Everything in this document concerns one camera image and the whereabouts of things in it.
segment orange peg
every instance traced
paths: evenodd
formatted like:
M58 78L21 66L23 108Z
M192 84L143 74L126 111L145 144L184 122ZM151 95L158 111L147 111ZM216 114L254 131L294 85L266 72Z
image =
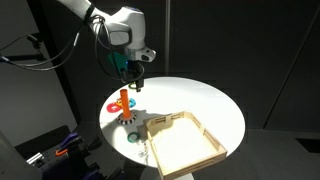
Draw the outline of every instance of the orange peg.
M129 110L129 98L128 98L128 90L121 89L120 90L121 102L122 102L122 110L123 110L123 118L127 119L131 117L131 112Z

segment round white table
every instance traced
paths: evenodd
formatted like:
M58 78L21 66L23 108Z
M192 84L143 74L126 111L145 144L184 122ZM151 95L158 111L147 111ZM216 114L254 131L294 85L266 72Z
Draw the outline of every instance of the round white table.
M129 125L116 120L122 113L108 112L107 106L120 98L120 90L128 89L128 97L136 105L130 110L136 120ZM108 143L125 157L157 168L157 164L147 141L148 154L140 157L136 143L127 139L131 132L144 134L143 120L180 111L189 111L227 149L227 156L240 145L244 133L244 117L236 103L220 90L205 83L177 77L157 77L144 80L141 92L129 89L128 85L115 91L104 103L100 112L100 128Z

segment wooden box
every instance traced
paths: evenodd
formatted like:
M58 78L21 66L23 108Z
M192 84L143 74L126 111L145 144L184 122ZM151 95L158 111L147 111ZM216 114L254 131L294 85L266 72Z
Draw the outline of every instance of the wooden box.
M162 180L172 180L226 158L227 150L190 112L145 120Z

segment red ring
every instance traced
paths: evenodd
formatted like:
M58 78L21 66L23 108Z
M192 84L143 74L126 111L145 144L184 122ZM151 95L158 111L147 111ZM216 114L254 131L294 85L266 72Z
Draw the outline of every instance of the red ring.
M116 103L110 103L108 106L107 106L107 110L108 112L110 113L114 113L114 112L118 112L120 111L121 107L118 106Z

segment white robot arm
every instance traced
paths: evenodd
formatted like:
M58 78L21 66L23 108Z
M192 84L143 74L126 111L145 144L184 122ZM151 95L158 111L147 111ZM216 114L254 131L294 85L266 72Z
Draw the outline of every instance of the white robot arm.
M95 8L88 0L58 0L68 7L81 19L100 16L104 18L105 27L109 32L111 44L114 47L124 46L128 60L152 62L156 52L145 46L145 19L144 14L135 8L122 7L117 13L110 16ZM88 22L93 32L98 35L100 23L98 20Z

